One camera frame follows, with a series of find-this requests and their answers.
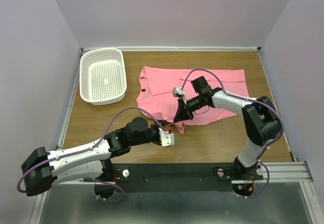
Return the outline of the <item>pink t shirt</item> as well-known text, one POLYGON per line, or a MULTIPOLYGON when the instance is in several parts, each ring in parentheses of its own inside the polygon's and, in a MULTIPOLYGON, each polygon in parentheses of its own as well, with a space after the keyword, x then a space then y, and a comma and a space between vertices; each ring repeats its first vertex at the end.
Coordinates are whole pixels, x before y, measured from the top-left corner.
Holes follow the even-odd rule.
MULTIPOLYGON (((181 87, 189 69, 160 69, 144 66, 139 75, 141 91, 136 99, 139 108, 149 112, 158 120, 173 122, 178 108, 177 98, 173 96, 172 90, 181 87)), ((205 71, 194 71, 185 84, 184 91, 188 99, 197 96, 191 81, 204 76, 212 88, 220 87, 219 78, 225 89, 233 94, 247 97, 249 95, 245 71, 241 70, 211 70, 215 76, 205 71)), ((180 121, 175 127, 181 135, 184 134, 183 125, 208 125, 216 121, 234 117, 235 113, 224 109, 203 107, 195 112, 192 120, 180 121)))

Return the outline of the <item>white perforated plastic basket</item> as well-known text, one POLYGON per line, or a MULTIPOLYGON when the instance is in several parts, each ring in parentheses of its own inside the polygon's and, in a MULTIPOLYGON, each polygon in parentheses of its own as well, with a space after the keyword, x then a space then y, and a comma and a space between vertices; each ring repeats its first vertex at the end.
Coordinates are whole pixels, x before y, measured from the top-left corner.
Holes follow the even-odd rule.
POLYGON ((86 52, 80 59, 80 97, 92 105, 121 101, 126 94, 127 78, 124 57, 117 48, 86 52))

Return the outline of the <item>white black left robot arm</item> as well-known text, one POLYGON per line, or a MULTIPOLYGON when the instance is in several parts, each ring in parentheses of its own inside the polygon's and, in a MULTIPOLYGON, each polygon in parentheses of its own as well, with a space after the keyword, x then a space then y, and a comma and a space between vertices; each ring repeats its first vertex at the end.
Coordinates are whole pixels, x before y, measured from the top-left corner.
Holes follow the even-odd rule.
POLYGON ((27 196, 42 194, 58 184, 77 178, 99 178, 104 168, 102 162, 130 152, 132 146, 155 143, 162 147, 174 144, 169 129, 149 125, 136 117, 125 127, 111 131, 104 137, 67 150, 47 151, 36 148, 22 163, 22 177, 17 190, 27 196))

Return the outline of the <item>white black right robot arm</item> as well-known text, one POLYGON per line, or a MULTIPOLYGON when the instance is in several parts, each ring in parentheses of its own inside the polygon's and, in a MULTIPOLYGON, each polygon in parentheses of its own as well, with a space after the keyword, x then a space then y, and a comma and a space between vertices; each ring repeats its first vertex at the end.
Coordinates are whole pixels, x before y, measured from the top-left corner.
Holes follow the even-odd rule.
POLYGON ((258 99, 232 94, 223 88, 212 88, 201 76, 191 82, 196 97, 186 98, 183 87, 173 88, 178 109, 173 122, 192 120, 194 112, 205 106, 230 111, 243 118, 248 141, 235 158, 234 172, 245 175, 257 165, 266 149, 281 138, 284 126, 281 117, 268 97, 258 99))

